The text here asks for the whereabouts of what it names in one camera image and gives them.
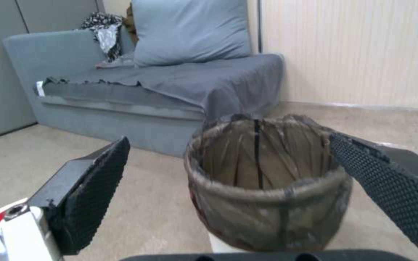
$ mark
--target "black strap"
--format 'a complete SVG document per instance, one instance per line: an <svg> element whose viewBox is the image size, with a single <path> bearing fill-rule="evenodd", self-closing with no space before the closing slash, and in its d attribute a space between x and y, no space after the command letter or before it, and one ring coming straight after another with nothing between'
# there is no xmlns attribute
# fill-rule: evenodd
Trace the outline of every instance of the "black strap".
<svg viewBox="0 0 418 261"><path fill-rule="evenodd" d="M259 183L259 188L262 190L264 188L264 180L262 180L262 170L259 165L259 120L254 120L254 157L256 158L256 167L257 167L257 181Z"/></svg>

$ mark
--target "black textured gripper pad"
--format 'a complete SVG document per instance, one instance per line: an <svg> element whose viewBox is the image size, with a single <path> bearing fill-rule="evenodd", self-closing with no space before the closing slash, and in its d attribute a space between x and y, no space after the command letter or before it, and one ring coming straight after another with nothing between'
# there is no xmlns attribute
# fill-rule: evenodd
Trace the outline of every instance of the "black textured gripper pad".
<svg viewBox="0 0 418 261"><path fill-rule="evenodd" d="M338 133L330 136L330 142L347 173L418 247L418 177Z"/></svg>
<svg viewBox="0 0 418 261"><path fill-rule="evenodd" d="M106 214L126 165L130 144L124 137L101 154L81 185L69 195L56 238L63 255L78 254L93 239Z"/></svg>

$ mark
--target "light blue pillow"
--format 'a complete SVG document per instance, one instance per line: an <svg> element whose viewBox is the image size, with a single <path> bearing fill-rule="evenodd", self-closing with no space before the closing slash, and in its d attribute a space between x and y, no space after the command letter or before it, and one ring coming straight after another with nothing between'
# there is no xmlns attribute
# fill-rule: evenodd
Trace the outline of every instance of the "light blue pillow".
<svg viewBox="0 0 418 261"><path fill-rule="evenodd" d="M135 64L166 66L251 55L246 0L131 0Z"/></svg>

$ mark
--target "white tag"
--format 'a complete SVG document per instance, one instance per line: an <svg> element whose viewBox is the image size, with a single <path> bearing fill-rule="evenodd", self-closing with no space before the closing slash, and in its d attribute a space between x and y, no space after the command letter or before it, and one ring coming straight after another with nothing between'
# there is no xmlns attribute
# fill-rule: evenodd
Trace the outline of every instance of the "white tag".
<svg viewBox="0 0 418 261"><path fill-rule="evenodd" d="M38 91L38 96L44 97L45 91L43 91L43 81L36 82L36 90Z"/></svg>

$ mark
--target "baseboard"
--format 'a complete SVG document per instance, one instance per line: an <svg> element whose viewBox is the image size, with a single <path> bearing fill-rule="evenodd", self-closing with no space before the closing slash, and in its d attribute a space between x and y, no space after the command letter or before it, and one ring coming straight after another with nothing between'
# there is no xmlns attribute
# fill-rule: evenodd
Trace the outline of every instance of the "baseboard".
<svg viewBox="0 0 418 261"><path fill-rule="evenodd" d="M33 123L30 123L30 124L24 125L22 127L18 127L18 128L15 128L15 129L8 130L7 132L2 132L2 133L0 133L0 137L3 136L3 135L6 135L6 134L10 134L11 132L16 132L16 131L19 131L21 129L28 128L28 127L33 126L35 124L38 124L38 122L33 122Z"/></svg>

